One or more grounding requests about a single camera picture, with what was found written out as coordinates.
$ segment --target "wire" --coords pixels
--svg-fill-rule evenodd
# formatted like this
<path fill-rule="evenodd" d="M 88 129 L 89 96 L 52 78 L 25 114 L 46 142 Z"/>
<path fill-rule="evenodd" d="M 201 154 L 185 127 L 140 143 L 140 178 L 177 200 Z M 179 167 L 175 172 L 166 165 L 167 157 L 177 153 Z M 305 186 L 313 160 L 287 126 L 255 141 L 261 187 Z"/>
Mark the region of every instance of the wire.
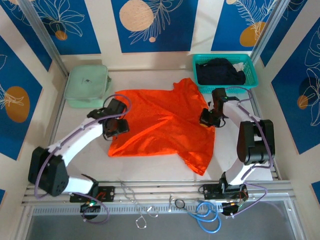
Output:
<path fill-rule="evenodd" d="M 60 145 L 57 146 L 57 147 L 48 155 L 48 157 L 44 160 L 44 162 L 43 162 L 43 164 L 42 164 L 42 166 L 41 166 L 41 168 L 40 168 L 40 170 L 39 170 L 39 172 L 38 172 L 38 175 L 37 175 L 37 177 L 36 177 L 35 184 L 34 184 L 34 196 L 35 196 L 35 198 L 36 198 L 37 200 L 40 200 L 40 199 L 42 199 L 42 198 L 44 198 L 45 196 L 48 195 L 48 193 L 43 194 L 43 195 L 41 195 L 41 196 L 38 195 L 39 183 L 40 183 L 41 176 L 42 176 L 42 174 L 43 174 L 43 172 L 44 172 L 44 170 L 45 170 L 45 168 L 46 168 L 49 160 L 51 159 L 51 157 L 52 157 L 58 150 L 60 150 L 67 142 L 69 142 L 72 138 L 74 138 L 74 137 L 75 137 L 76 135 L 78 135 L 80 132 L 84 131 L 84 130 L 85 130 L 86 128 L 88 128 L 89 126 L 91 126 L 91 125 L 93 125 L 93 124 L 95 124 L 95 123 L 98 123 L 98 122 L 100 122 L 100 121 L 102 121 L 102 120 L 111 119 L 111 118 L 119 118 L 119 117 L 121 117 L 121 116 L 126 115 L 126 114 L 131 110 L 132 103 L 131 103 L 130 99 L 129 99 L 127 96 L 122 95 L 122 94 L 113 94 L 113 95 L 110 95 L 109 97 L 107 97 L 107 98 L 104 100 L 103 106 L 105 105 L 105 103 L 107 102 L 107 100 L 110 99 L 110 98 L 112 98 L 112 97 L 123 97 L 123 98 L 125 98 L 125 99 L 128 101 L 128 103 L 129 103 L 128 109 L 127 109 L 126 111 L 124 111 L 123 113 L 120 113 L 120 114 L 108 115 L 108 116 L 104 116 L 104 117 L 100 117 L 100 118 L 98 118 L 98 119 L 95 119 L 95 120 L 93 120 L 93 121 L 85 124 L 83 127 L 78 128 L 76 131 L 74 131 L 72 134 L 70 134 L 70 136 L 68 136 L 65 140 L 63 140 L 63 141 L 60 143 Z M 92 200 L 94 200 L 94 201 L 96 201 L 97 203 L 102 203 L 101 201 L 95 199 L 94 197 L 90 197 L 90 196 L 89 196 L 89 198 L 92 199 Z M 107 211 L 107 218 L 106 218 L 106 219 L 109 219 L 109 211 Z"/>
<path fill-rule="evenodd" d="M 90 195 L 83 194 L 83 193 L 80 193 L 80 192 L 74 192 L 74 194 L 80 195 L 80 196 L 82 196 L 82 197 L 85 197 L 85 198 L 88 198 L 88 199 L 91 199 L 91 200 L 97 202 L 97 203 L 100 204 L 100 205 L 105 209 L 105 211 L 106 211 L 106 215 L 107 215 L 107 216 L 106 216 L 106 218 L 105 218 L 104 220 L 102 220 L 102 221 L 91 221 L 91 220 L 86 219 L 86 217 L 85 217 L 86 211 L 83 211 L 83 213 L 82 213 L 82 218 L 83 218 L 83 221 L 84 221 L 84 222 L 88 222 L 88 223 L 90 223 L 90 224 L 104 224 L 104 223 L 106 223 L 106 222 L 109 221 L 109 218 L 110 218 L 109 209 L 107 208 L 107 206 L 106 206 L 105 204 L 103 204 L 102 201 L 99 201 L 98 199 L 96 199 L 96 198 L 94 198 L 94 197 L 92 197 L 92 196 L 90 196 Z"/>
<path fill-rule="evenodd" d="M 200 208 L 202 206 L 206 206 L 207 211 L 204 214 L 198 213 L 198 211 L 200 210 Z M 213 204 L 212 202 L 208 202 L 208 201 L 201 201 L 198 206 L 196 206 L 195 209 L 195 213 L 188 211 L 185 207 L 183 208 L 191 217 L 193 217 L 194 219 L 196 219 L 197 223 L 199 224 L 200 228 L 205 231 L 208 234 L 215 234 L 216 232 L 218 232 L 221 228 L 221 219 L 218 215 L 218 209 L 217 206 L 215 204 Z M 214 217 L 212 219 L 205 219 L 206 217 L 208 217 L 210 214 L 214 214 Z M 216 227 L 215 230 L 208 230 L 203 226 L 203 223 L 212 223 L 215 220 L 218 221 L 218 226 Z"/>
<path fill-rule="evenodd" d="M 261 199 L 263 199 L 267 194 L 268 194 L 268 189 L 266 189 L 264 186 L 259 186 L 259 185 L 255 185 L 255 184 L 251 184 L 251 183 L 248 183 L 248 182 L 243 182 L 244 184 L 246 185 L 249 185 L 249 186 L 252 186 L 252 187 L 256 187 L 256 188 L 261 188 L 264 190 L 264 194 L 259 198 L 257 199 L 256 201 L 254 201 L 252 204 L 250 204 L 249 206 L 247 206 L 246 208 L 236 212 L 235 214 L 232 214 L 230 216 L 226 216 L 226 218 L 234 218 L 235 216 L 239 215 L 240 213 L 243 213 L 244 211 L 248 210 L 249 208 L 253 207 L 254 205 L 256 205 L 258 202 L 261 201 Z"/>

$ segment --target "orange shirt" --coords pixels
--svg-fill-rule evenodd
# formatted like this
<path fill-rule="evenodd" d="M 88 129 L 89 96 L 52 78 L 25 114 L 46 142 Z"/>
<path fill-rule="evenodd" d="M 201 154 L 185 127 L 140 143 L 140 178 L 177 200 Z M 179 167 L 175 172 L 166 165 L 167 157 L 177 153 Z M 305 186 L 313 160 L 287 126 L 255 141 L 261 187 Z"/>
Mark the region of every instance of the orange shirt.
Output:
<path fill-rule="evenodd" d="M 130 131 L 113 139 L 108 155 L 154 156 L 178 154 L 195 173 L 203 175 L 211 161 L 215 129 L 199 124 L 207 103 L 190 79 L 173 90 L 123 90 L 132 103 L 125 116 Z M 117 97 L 128 105 L 123 97 Z"/>

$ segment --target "white table surface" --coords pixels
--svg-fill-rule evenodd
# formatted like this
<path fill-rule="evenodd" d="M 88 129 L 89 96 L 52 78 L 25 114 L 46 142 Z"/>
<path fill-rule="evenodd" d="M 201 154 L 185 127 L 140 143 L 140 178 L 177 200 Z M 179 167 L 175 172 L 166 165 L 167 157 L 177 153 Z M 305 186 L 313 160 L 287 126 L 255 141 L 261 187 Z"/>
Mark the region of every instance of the white table surface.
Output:
<path fill-rule="evenodd" d="M 112 78 L 111 94 L 125 89 L 172 90 L 173 83 L 183 78 L 193 77 L 187 70 L 155 71 L 115 71 L 109 73 Z M 239 99 L 248 98 L 248 94 L 234 94 Z M 207 102 L 211 94 L 204 94 Z M 251 113 L 250 101 L 243 103 Z M 71 108 L 66 102 L 58 124 L 55 141 L 58 141 L 79 126 L 91 111 L 90 108 Z M 72 160 L 82 173 L 98 181 L 218 181 L 222 173 L 228 170 L 237 159 L 237 141 L 239 129 L 230 119 L 226 125 L 216 129 L 216 139 L 212 160 L 203 176 L 194 173 L 177 155 L 108 157 L 110 141 L 102 136 L 89 143 Z M 271 181 L 269 169 L 256 169 L 247 180 Z"/>

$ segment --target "white robotic arm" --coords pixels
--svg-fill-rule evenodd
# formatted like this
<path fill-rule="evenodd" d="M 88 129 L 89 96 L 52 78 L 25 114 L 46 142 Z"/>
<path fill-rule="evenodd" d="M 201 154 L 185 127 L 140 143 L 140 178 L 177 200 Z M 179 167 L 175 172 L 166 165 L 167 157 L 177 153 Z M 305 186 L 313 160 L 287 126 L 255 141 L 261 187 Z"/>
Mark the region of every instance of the white robotic arm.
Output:
<path fill-rule="evenodd" d="M 220 127 L 221 119 L 229 118 L 239 128 L 237 155 L 238 158 L 230 169 L 223 173 L 224 187 L 239 186 L 255 168 L 268 162 L 270 149 L 272 157 L 275 155 L 275 140 L 273 123 L 270 120 L 261 120 L 257 116 L 248 115 L 239 107 L 240 101 L 236 97 L 227 97 L 224 88 L 216 88 L 212 91 L 213 110 L 203 109 L 200 124 L 207 127 Z M 262 140 L 262 134 L 256 126 L 260 125 L 263 135 L 267 138 L 266 147 Z"/>
<path fill-rule="evenodd" d="M 118 119 L 126 109 L 123 102 L 112 99 L 108 107 L 91 111 L 79 127 L 60 141 L 46 149 L 37 147 L 32 153 L 29 182 L 54 197 L 63 193 L 89 194 L 94 197 L 98 182 L 81 174 L 70 162 L 97 137 L 103 135 L 108 138 L 128 132 L 128 122 Z"/>

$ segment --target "purple cable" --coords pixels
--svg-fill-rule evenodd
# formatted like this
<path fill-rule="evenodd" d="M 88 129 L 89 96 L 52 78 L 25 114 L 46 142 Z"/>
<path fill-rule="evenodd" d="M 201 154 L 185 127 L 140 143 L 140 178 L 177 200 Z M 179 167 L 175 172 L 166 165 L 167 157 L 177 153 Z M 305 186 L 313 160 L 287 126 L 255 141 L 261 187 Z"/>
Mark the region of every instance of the purple cable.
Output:
<path fill-rule="evenodd" d="M 264 190 L 264 194 L 261 197 L 259 197 L 259 199 L 257 201 L 253 202 L 252 204 L 250 204 L 246 208 L 236 212 L 235 214 L 232 214 L 231 216 L 227 216 L 226 218 L 234 218 L 235 216 L 239 215 L 240 213 L 243 213 L 245 210 L 248 210 L 249 208 L 256 205 L 258 202 L 260 202 L 261 199 L 263 199 L 268 194 L 268 189 L 266 189 L 264 186 L 259 186 L 259 185 L 255 185 L 255 184 L 251 184 L 251 183 L 247 183 L 247 182 L 244 182 L 244 184 L 252 186 L 252 187 L 256 187 L 256 188 L 261 188 Z"/>
<path fill-rule="evenodd" d="M 43 174 L 43 172 L 44 172 L 44 170 L 45 170 L 45 168 L 46 168 L 49 160 L 51 159 L 51 157 L 52 157 L 58 150 L 60 150 L 68 141 L 70 141 L 72 138 L 74 138 L 74 137 L 75 137 L 78 133 L 80 133 L 81 131 L 85 130 L 87 127 L 89 127 L 89 126 L 91 126 L 91 125 L 93 125 L 93 124 L 95 124 L 95 123 L 97 123 L 97 122 L 100 122 L 101 120 L 106 120 L 106 119 L 110 119 L 110 118 L 119 118 L 119 117 L 121 117 L 121 116 L 123 116 L 123 115 L 126 115 L 126 114 L 131 110 L 132 104 L 131 104 L 130 99 L 129 99 L 127 96 L 122 95 L 122 94 L 113 94 L 113 95 L 108 96 L 108 97 L 104 100 L 103 106 L 105 106 L 105 103 L 107 102 L 107 100 L 110 99 L 110 98 L 112 98 L 112 97 L 123 97 L 123 98 L 125 98 L 125 99 L 128 101 L 128 103 L 129 103 L 128 109 L 127 109 L 126 111 L 124 111 L 123 113 L 120 113 L 120 114 L 114 114 L 114 115 L 104 116 L 104 117 L 98 118 L 98 119 L 96 119 L 96 120 L 93 120 L 93 121 L 87 123 L 86 125 L 84 125 L 83 127 L 78 128 L 75 132 L 73 132 L 70 136 L 68 136 L 65 140 L 63 140 L 63 141 L 61 142 L 60 146 L 57 146 L 57 147 L 49 154 L 49 156 L 44 160 L 44 162 L 43 162 L 43 164 L 42 164 L 42 166 L 41 166 L 41 168 L 40 168 L 40 170 L 39 170 L 39 172 L 38 172 L 38 175 L 37 175 L 37 177 L 36 177 L 35 184 L 34 184 L 34 196 L 35 196 L 35 198 L 36 198 L 37 200 L 40 200 L 40 199 L 42 199 L 42 198 L 44 198 L 45 196 L 48 195 L 48 193 L 46 193 L 46 194 L 44 194 L 44 195 L 41 195 L 41 196 L 38 195 L 39 183 L 40 183 L 41 176 L 42 176 L 42 174 Z M 107 222 L 107 221 L 109 220 L 109 210 L 108 210 L 107 206 L 104 205 L 101 201 L 99 201 L 99 200 L 97 200 L 97 199 L 95 199 L 94 197 L 91 197 L 91 196 L 89 196 L 89 195 L 83 194 L 83 193 L 76 193 L 76 194 L 81 195 L 81 196 L 84 196 L 84 197 L 86 197 L 86 198 L 89 198 L 89 199 L 92 199 L 92 200 L 96 201 L 97 203 L 101 204 L 101 205 L 107 210 L 107 215 L 108 215 L 107 218 L 106 218 L 105 220 L 101 221 L 101 222 L 97 222 L 97 224 L 105 223 L 105 222 Z"/>
<path fill-rule="evenodd" d="M 100 204 L 100 205 L 105 209 L 105 211 L 106 211 L 106 218 L 105 218 L 104 220 L 102 220 L 102 221 L 91 221 L 91 220 L 85 218 L 85 213 L 86 213 L 86 210 L 85 210 L 85 211 L 83 211 L 83 213 L 82 213 L 83 221 L 88 222 L 88 223 L 90 223 L 90 224 L 104 224 L 104 223 L 106 223 L 106 222 L 109 221 L 109 218 L 110 218 L 109 209 L 107 208 L 106 205 L 104 205 L 104 204 L 102 203 L 102 201 L 99 201 L 98 199 L 96 199 L 96 198 L 94 198 L 94 197 L 92 197 L 92 196 L 89 196 L 89 195 L 87 195 L 87 194 L 83 194 L 83 193 L 80 193 L 80 192 L 74 192 L 74 194 L 80 195 L 80 196 L 82 196 L 82 197 L 85 197 L 85 198 L 88 198 L 88 199 L 91 199 L 91 200 L 97 202 L 97 203 Z"/>

